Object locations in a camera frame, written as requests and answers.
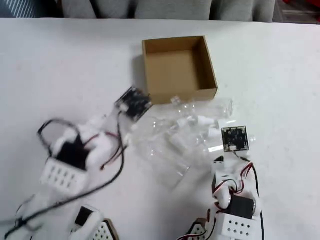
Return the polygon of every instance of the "white table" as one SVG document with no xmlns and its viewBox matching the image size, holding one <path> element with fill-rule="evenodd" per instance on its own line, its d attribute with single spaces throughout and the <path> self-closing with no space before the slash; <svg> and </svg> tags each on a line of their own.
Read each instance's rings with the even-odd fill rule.
<svg viewBox="0 0 320 240">
<path fill-rule="evenodd" d="M 219 97 L 257 137 L 265 238 L 320 238 L 320 27 L 180 20 L 0 19 L 0 212 L 12 217 L 39 185 L 46 159 L 36 137 L 51 117 L 109 113 L 144 79 L 143 39 L 205 35 Z M 167 192 L 132 148 L 123 174 L 89 202 L 120 239 L 175 239 L 210 207 L 211 178 Z M 105 181 L 116 171 L 103 172 Z M 1 228 L 1 235 L 6 229 Z"/>
</svg>

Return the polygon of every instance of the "circuit board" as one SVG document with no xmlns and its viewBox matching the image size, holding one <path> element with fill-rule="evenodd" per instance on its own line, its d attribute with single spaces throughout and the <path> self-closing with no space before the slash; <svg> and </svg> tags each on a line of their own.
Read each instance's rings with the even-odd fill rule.
<svg viewBox="0 0 320 240">
<path fill-rule="evenodd" d="M 145 95 L 140 89 L 130 87 L 115 106 L 123 111 L 131 120 L 137 122 L 151 107 L 150 97 Z"/>
<path fill-rule="evenodd" d="M 246 126 L 225 127 L 221 132 L 225 152 L 249 150 Z"/>
</svg>

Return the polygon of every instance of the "cardboard box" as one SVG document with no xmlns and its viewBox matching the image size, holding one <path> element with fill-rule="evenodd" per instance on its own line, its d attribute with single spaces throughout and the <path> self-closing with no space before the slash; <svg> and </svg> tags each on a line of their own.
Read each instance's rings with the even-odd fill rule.
<svg viewBox="0 0 320 240">
<path fill-rule="evenodd" d="M 218 90 L 204 36 L 142 41 L 147 91 L 153 104 L 210 100 Z"/>
</svg>

